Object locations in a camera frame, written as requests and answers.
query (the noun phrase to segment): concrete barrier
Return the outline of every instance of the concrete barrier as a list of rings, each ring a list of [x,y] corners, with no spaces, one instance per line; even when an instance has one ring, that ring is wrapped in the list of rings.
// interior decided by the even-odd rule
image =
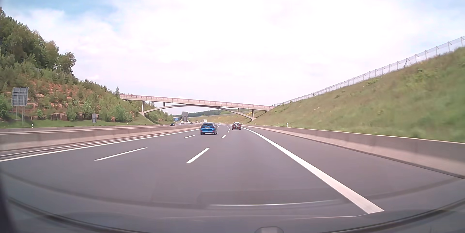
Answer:
[[[243,127],[306,138],[465,178],[465,143],[275,126]]]
[[[197,125],[188,126],[112,126],[112,127],[67,127],[63,128],[26,128],[0,131],[0,151],[49,147],[72,143],[99,140],[121,139],[135,136],[178,132],[198,129]]]

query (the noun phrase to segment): highway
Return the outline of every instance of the highway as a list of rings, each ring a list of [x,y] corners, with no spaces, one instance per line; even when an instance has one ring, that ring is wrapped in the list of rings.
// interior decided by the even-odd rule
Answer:
[[[141,232],[153,232],[147,221],[163,221],[157,228],[163,232],[174,222],[182,228],[179,218],[260,216],[242,224],[227,220],[230,227],[247,228],[283,217],[432,210],[465,197],[465,180],[457,177],[282,133],[233,131],[226,124],[218,135],[201,136],[197,129],[22,153],[0,157],[3,187],[20,203],[10,208],[21,228],[42,223],[25,206]],[[347,223],[338,221],[313,226],[328,230]]]

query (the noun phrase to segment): sky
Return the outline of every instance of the sky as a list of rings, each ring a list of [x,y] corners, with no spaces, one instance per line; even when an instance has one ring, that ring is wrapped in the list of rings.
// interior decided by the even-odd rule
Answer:
[[[0,0],[122,93],[272,105],[465,35],[465,0]],[[204,111],[178,107],[169,113]]]

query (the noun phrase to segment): pedestrian bridge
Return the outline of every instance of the pedestrian bridge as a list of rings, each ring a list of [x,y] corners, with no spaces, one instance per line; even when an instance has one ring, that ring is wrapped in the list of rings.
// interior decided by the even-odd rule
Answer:
[[[230,112],[239,114],[241,116],[250,118],[251,120],[254,120],[256,119],[253,116],[254,110],[269,111],[270,109],[274,108],[273,106],[266,106],[266,105],[243,104],[243,103],[222,102],[222,101],[201,100],[201,99],[177,99],[177,98],[167,98],[167,97],[140,96],[140,95],[129,95],[129,94],[123,94],[123,93],[119,94],[119,98],[125,99],[125,100],[141,100],[143,102],[145,101],[163,102],[163,107],[155,108],[155,109],[151,109],[147,111],[144,111],[144,108],[143,108],[144,103],[142,103],[142,110],[140,111],[142,115],[145,115],[146,113],[150,111],[158,111],[158,110],[173,108],[173,107],[201,106],[201,107],[208,107],[208,108],[213,108],[213,109],[218,109],[218,110],[230,111]],[[178,105],[166,106],[166,103],[176,103]],[[239,112],[239,109],[252,110],[252,116]]]

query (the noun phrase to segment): bridge arch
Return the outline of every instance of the bridge arch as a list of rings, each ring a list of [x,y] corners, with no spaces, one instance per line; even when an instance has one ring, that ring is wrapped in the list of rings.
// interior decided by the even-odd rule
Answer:
[[[213,108],[213,109],[217,109],[217,110],[229,111],[229,112],[232,112],[232,113],[235,113],[235,114],[239,114],[239,115],[241,115],[243,117],[247,117],[247,118],[249,118],[251,120],[256,119],[256,117],[250,117],[249,115],[244,114],[242,112],[238,112],[238,111],[234,111],[234,110],[230,110],[230,109],[226,109],[226,108],[222,108],[222,107],[209,106],[209,105],[192,105],[192,104],[179,104],[179,105],[163,106],[163,107],[160,107],[160,108],[154,108],[154,109],[143,111],[143,112],[139,111],[139,113],[142,114],[142,115],[145,115],[146,113],[151,112],[151,111],[158,111],[158,110],[163,110],[163,109],[167,109],[167,108],[176,108],[176,107],[207,107],[207,108]]]

